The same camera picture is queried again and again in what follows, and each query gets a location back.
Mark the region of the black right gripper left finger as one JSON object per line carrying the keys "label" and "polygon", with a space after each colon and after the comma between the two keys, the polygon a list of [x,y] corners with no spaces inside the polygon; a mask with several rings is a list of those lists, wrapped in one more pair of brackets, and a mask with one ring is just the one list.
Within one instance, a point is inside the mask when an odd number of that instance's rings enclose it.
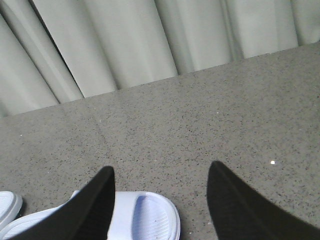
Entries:
{"label": "black right gripper left finger", "polygon": [[115,172],[104,166],[78,194],[12,240],[106,240],[115,206]]}

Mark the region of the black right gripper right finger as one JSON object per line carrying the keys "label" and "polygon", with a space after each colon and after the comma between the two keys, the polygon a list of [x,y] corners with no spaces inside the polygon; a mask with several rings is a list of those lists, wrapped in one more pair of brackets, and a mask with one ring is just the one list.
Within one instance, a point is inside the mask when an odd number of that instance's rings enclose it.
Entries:
{"label": "black right gripper right finger", "polygon": [[318,240],[320,229],[263,197],[221,161],[210,165],[206,189],[220,240]]}

